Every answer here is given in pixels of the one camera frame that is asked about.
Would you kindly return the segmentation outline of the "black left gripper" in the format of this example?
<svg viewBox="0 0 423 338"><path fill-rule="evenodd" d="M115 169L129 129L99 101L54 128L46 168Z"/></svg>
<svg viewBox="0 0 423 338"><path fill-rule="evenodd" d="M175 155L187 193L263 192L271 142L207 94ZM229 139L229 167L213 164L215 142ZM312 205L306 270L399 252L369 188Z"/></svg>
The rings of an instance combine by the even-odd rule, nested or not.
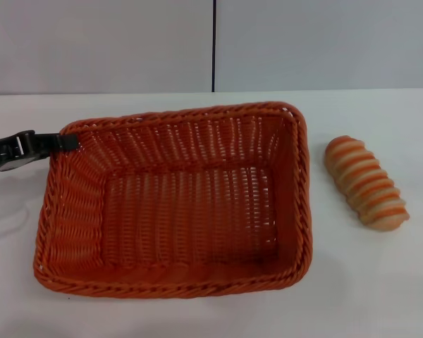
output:
<svg viewBox="0 0 423 338"><path fill-rule="evenodd" d="M46 159L52 153L75 151L78 148L79 141L76 134L35 134L34 130L19 132L0 139L0 172Z"/></svg>

